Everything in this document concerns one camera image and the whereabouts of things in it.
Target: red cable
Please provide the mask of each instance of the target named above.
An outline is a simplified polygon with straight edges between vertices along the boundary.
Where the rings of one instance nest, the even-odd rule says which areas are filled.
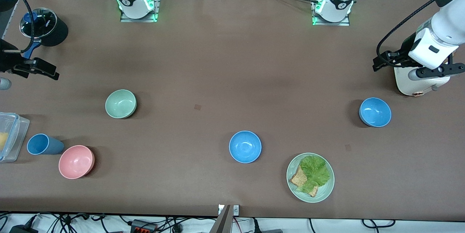
[[[239,232],[242,233],[242,230],[240,229],[239,222],[237,221],[236,218],[234,218],[234,221],[236,222],[237,228],[239,228]]]

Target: pink bowl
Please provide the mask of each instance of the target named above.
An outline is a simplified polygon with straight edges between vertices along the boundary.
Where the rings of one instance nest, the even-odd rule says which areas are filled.
[[[61,155],[58,169],[63,177],[74,180],[89,173],[94,162],[95,158],[88,147],[75,145]]]

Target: green bowl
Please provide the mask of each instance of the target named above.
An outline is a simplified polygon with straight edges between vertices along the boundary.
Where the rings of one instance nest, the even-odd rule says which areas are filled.
[[[105,110],[110,117],[125,118],[136,110],[137,102],[134,94],[126,89],[120,89],[108,96]]]
[[[289,186],[289,189],[294,194],[294,196],[296,196],[299,200],[308,203],[317,203],[320,201],[324,201],[331,194],[332,189],[334,188],[334,171],[332,170],[331,165],[329,165],[329,162],[324,157],[321,158],[324,159],[324,161],[326,162],[326,168],[329,171],[329,180],[326,184],[318,188],[317,195],[314,198],[307,193],[297,191],[297,186],[289,181],[291,180],[292,176],[295,174],[297,168],[299,167],[300,161],[307,156],[321,157],[320,155],[315,153],[302,153],[295,157],[293,160],[291,160],[291,163],[289,163],[286,172],[287,185]]]

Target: lettuce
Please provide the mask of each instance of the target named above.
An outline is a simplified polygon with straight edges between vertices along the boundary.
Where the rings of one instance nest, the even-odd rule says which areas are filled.
[[[307,176],[307,182],[297,188],[301,192],[309,193],[316,185],[323,186],[329,180],[329,170],[326,168],[326,161],[321,157],[304,157],[300,161],[300,167]]]

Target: blue lid knob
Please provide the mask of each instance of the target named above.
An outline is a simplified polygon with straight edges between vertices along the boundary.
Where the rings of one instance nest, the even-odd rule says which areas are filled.
[[[37,22],[37,13],[35,13],[35,11],[32,12],[32,16],[34,18],[34,22]],[[28,12],[24,14],[23,20],[26,21],[27,23],[31,22],[31,16],[29,15]]]

